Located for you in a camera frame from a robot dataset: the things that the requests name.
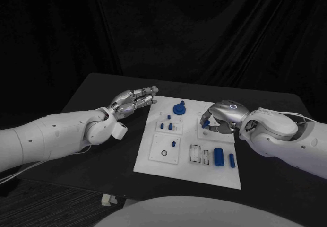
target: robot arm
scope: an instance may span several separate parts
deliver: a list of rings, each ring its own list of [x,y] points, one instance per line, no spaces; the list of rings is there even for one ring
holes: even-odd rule
[[[58,113],[12,129],[0,130],[0,172],[25,163],[62,158],[113,135],[123,139],[127,127],[118,122],[134,110],[155,104],[156,86],[123,92],[108,108]]]
[[[208,125],[212,115],[219,126]],[[280,158],[327,179],[326,124],[316,121],[296,123],[284,114],[264,108],[250,112],[242,104],[231,100],[212,105],[201,124],[224,134],[235,133],[239,129],[239,138],[258,154]]]

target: table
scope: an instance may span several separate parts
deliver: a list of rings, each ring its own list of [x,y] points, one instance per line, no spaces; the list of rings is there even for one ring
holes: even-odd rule
[[[68,102],[64,113],[108,106],[129,89],[156,85],[159,95],[218,102],[241,102],[250,110],[264,107],[310,117],[294,94],[214,87],[153,79],[91,73]],[[278,158],[263,157],[235,134],[242,190],[133,172],[150,107],[121,120],[124,140],[113,137],[85,154],[52,160],[21,174],[22,179],[52,183],[134,200],[186,195],[216,198],[260,208],[306,226],[322,226],[327,180],[291,167]]]

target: black backdrop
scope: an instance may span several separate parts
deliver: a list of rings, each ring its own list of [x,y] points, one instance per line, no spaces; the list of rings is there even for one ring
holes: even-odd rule
[[[0,129],[59,113],[93,72],[296,93],[327,122],[326,12],[324,0],[2,1]]]

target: white pegboard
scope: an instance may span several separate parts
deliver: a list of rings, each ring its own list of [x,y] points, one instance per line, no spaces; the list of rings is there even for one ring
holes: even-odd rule
[[[150,108],[134,172],[241,189],[234,134],[224,135],[209,132],[199,125],[199,117],[214,103],[163,96],[156,96],[156,100],[159,102]],[[173,106],[182,100],[185,100],[186,113],[176,115]],[[182,134],[173,130],[160,131],[159,123],[165,123],[166,126],[172,123],[179,129],[183,125]],[[219,125],[214,118],[211,118],[211,125]],[[159,141],[163,142],[160,146],[156,144],[159,141],[155,141],[155,135],[162,135],[159,137]],[[175,148],[170,137],[179,138],[178,158],[173,156],[167,158],[162,155],[165,149]],[[202,158],[201,162],[191,161],[192,145],[201,146],[198,154]],[[215,165],[215,148],[224,149],[225,166]],[[231,167],[229,154],[234,154],[237,168]]]

